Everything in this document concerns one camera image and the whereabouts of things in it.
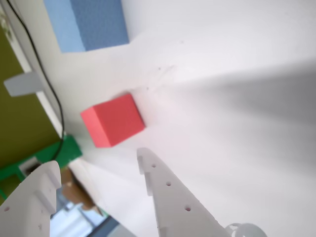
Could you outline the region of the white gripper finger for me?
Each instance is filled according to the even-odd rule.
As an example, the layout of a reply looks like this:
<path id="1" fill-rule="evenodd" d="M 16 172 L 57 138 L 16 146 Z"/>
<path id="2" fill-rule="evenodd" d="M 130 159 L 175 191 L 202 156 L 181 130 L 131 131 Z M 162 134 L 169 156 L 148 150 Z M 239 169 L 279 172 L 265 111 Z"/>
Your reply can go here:
<path id="1" fill-rule="evenodd" d="M 153 198 L 160 237 L 228 237 L 228 232 L 150 149 L 138 148 L 137 160 L 147 194 Z"/>
<path id="2" fill-rule="evenodd" d="M 50 217 L 56 213 L 56 191 L 61 188 L 56 161 L 40 165 L 0 206 L 2 237 L 48 237 Z"/>

